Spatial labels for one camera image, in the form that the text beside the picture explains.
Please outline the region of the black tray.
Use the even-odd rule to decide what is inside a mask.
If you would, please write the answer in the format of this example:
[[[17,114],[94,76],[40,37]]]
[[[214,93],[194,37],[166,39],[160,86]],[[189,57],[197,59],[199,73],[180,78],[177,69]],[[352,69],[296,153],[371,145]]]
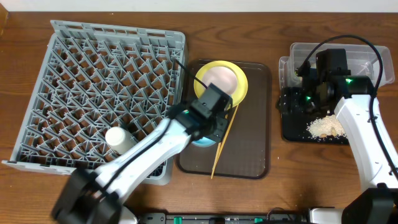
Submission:
[[[313,114],[305,114],[300,110],[298,103],[300,97],[299,87],[285,87],[280,91],[277,109],[281,113],[282,137],[284,139],[296,142],[349,144],[348,139],[344,136],[326,135],[325,138],[313,136],[308,129],[310,124],[319,117]]]

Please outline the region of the white bowl with rice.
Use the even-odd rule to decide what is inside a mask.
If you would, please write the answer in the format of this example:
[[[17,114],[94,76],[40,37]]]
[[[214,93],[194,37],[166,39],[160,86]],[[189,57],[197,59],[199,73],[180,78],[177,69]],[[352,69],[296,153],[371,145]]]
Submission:
[[[212,83],[229,95],[236,91],[238,85],[235,73],[227,67],[210,68],[204,73],[202,82],[206,85]]]

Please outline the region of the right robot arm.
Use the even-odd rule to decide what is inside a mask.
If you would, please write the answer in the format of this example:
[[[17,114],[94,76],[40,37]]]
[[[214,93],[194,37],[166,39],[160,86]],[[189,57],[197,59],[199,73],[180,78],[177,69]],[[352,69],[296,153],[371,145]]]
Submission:
[[[347,207],[310,209],[310,223],[397,222],[397,152],[371,96],[394,79],[384,46],[296,42],[280,59],[283,137],[348,144],[361,183]]]

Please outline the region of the clear plastic bin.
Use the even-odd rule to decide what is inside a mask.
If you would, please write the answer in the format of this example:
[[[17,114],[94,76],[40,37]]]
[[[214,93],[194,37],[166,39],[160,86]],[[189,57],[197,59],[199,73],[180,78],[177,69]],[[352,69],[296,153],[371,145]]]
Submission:
[[[300,87],[302,78],[296,76],[295,69],[299,68],[308,54],[317,46],[316,43],[295,42],[290,46],[290,55],[279,59],[279,86]],[[352,75],[368,76],[376,83],[379,75],[379,62],[373,49],[368,45],[355,44],[324,44],[316,52],[326,49],[345,49],[348,69]],[[380,86],[394,83],[395,74],[390,50],[385,46],[376,46],[381,54],[383,73]]]

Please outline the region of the brown serving tray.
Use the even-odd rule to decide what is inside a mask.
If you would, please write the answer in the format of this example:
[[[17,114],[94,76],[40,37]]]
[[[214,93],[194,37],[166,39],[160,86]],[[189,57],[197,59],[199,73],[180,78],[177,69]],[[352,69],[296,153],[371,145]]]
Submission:
[[[234,61],[248,79],[248,92],[239,104],[216,169],[212,170],[217,144],[193,144],[175,157],[185,173],[257,180],[264,178],[271,164],[272,75],[261,63]]]

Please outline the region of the wooden chopstick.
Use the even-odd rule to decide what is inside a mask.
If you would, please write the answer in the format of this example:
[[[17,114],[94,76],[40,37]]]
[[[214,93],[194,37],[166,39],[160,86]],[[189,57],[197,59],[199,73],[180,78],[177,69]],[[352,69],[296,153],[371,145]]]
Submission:
[[[232,127],[232,125],[233,125],[233,121],[234,121],[234,119],[235,119],[235,117],[236,117],[236,113],[237,113],[237,111],[238,111],[238,108],[239,108],[239,105],[237,105],[237,106],[235,107],[235,110],[234,110],[233,115],[232,115],[232,117],[231,117],[231,120],[230,120],[230,122],[229,122],[229,132],[230,132],[231,127]]]
[[[215,169],[216,169],[218,160],[220,158],[221,152],[223,150],[223,146],[224,146],[224,144],[226,142],[226,138],[228,136],[228,133],[229,133],[229,125],[227,126],[227,129],[226,129],[226,132],[225,132],[225,135],[224,135],[222,141],[218,144],[218,148],[217,148],[216,155],[215,155],[215,161],[214,161],[214,164],[213,164],[213,167],[212,167],[212,171],[211,171],[211,178],[213,178],[213,176],[214,176]]]

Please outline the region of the white paper cup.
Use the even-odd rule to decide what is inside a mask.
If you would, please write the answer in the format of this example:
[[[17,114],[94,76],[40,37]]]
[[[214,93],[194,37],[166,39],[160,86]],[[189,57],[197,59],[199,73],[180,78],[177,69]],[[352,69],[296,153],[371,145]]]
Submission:
[[[136,144],[132,139],[132,134],[120,127],[109,128],[105,134],[106,143],[118,154],[128,152]]]

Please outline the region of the light blue bowl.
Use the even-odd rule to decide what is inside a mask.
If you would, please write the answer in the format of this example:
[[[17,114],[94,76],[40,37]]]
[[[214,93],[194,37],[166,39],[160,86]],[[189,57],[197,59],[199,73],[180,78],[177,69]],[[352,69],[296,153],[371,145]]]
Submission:
[[[192,144],[196,147],[210,147],[210,146],[214,145],[215,143],[216,143],[215,141],[213,141],[209,138],[206,138],[206,137],[203,137],[196,141],[192,141]]]

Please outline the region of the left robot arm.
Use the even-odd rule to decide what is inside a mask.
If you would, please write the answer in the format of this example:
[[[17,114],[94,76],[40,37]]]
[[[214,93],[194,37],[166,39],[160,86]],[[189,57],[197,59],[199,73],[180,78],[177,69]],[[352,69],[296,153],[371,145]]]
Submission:
[[[143,140],[117,159],[94,171],[75,169],[56,201],[51,216],[57,223],[137,223],[124,206],[134,189],[167,159],[192,141],[226,126],[233,105],[230,95],[210,84],[203,94],[169,108],[167,116]]]

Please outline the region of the grey plastic dish rack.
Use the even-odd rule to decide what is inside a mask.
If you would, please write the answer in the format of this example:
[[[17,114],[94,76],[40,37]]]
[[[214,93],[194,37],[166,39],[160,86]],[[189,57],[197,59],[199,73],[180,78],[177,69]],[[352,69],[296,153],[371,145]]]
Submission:
[[[117,158],[119,126],[138,143],[180,102],[186,37],[171,30],[52,21],[54,33],[6,166],[68,175]]]

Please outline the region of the yellow plate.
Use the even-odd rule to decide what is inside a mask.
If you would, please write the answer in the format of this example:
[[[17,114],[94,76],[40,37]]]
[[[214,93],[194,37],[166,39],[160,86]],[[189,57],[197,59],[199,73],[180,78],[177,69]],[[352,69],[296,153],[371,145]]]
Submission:
[[[232,94],[229,95],[232,98],[233,101],[233,107],[239,105],[243,99],[245,98],[247,92],[248,92],[248,79],[243,72],[243,70],[237,66],[235,63],[224,61],[224,60],[216,60],[212,62],[208,62],[204,64],[199,71],[196,72],[195,77],[199,79],[199,81],[202,82],[203,75],[204,73],[209,70],[212,67],[227,67],[231,69],[238,80],[238,85],[236,88],[236,91]]]

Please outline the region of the spilled rice pile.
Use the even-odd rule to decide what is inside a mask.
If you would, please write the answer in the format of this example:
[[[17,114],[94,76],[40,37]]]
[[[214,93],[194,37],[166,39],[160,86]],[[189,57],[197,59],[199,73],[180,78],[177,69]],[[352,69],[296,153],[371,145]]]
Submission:
[[[346,133],[335,115],[318,118],[307,126],[312,138],[345,137]]]

